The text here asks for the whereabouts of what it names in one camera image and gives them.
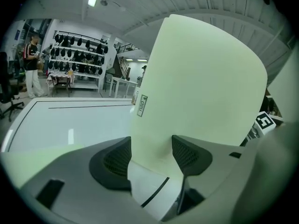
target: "ceiling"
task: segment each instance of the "ceiling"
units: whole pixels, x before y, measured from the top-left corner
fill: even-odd
[[[84,22],[116,34],[150,54],[165,17],[180,14],[210,23],[252,49],[264,63],[268,84],[288,58],[294,41],[284,16],[263,0],[28,0],[18,19],[56,18]]]

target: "label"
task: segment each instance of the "label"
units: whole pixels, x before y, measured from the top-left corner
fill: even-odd
[[[261,127],[261,129],[266,129],[269,126],[273,125],[273,121],[268,117],[268,115],[266,113],[262,113],[260,115],[258,115],[258,117],[256,118],[256,121],[258,123],[258,125]]]
[[[137,115],[140,117],[142,117],[142,115],[143,115],[143,111],[144,111],[147,100],[148,100],[147,96],[145,96],[145,95],[141,96],[140,104],[139,104],[139,108],[138,108],[138,112],[137,112]]]

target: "white table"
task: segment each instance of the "white table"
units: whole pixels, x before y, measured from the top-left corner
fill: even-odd
[[[87,147],[127,137],[134,108],[131,99],[123,98],[35,98],[12,123],[1,151],[23,157],[22,153],[46,153],[49,148],[63,150],[72,145]],[[4,163],[13,169],[7,171],[8,175],[24,171],[21,171],[21,163],[14,165],[16,159],[8,158],[7,163]],[[166,177],[131,161],[128,179],[132,184],[132,196],[141,205],[161,186]],[[168,180],[143,209],[160,220],[173,205],[180,190],[181,183]]]
[[[113,86],[114,81],[116,82],[116,88],[115,88],[114,98],[117,97],[117,92],[118,92],[118,87],[119,87],[119,85],[120,85],[120,82],[122,82],[122,83],[126,83],[126,84],[127,84],[127,91],[126,91],[126,94],[125,94],[124,98],[127,97],[128,89],[129,89],[129,85],[130,85],[130,84],[137,85],[137,83],[136,83],[136,82],[133,82],[133,81],[124,80],[124,79],[121,79],[121,78],[118,78],[118,77],[112,77],[112,79],[111,79],[111,83],[110,83],[109,97],[111,96],[112,86]]]

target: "small table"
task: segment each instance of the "small table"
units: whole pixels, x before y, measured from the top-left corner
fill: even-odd
[[[111,96],[112,86],[113,86],[113,82],[114,82],[114,81],[116,82],[116,89],[115,89],[114,98],[117,97],[117,92],[118,92],[118,87],[119,87],[120,82],[122,82],[122,83],[127,83],[127,84],[128,84],[128,86],[127,86],[127,91],[126,91],[126,94],[125,94],[124,98],[127,97],[128,89],[129,89],[129,85],[130,85],[130,84],[135,84],[135,85],[137,85],[137,83],[136,83],[136,82],[133,82],[133,81],[128,81],[128,80],[124,80],[124,79],[121,79],[121,78],[112,77],[112,79],[111,79],[111,83],[110,83],[109,97]]]
[[[74,84],[74,75],[68,75],[65,74],[65,71],[52,71],[47,79],[47,84],[48,84],[48,95],[50,94],[50,82],[52,80],[51,77],[56,77],[56,78],[67,78],[67,84]]]

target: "black shirt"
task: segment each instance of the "black shirt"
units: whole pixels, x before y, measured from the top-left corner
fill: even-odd
[[[24,49],[24,68],[25,70],[37,70],[37,59],[27,60],[28,56],[35,56],[37,53],[37,46],[31,43],[28,43]]]

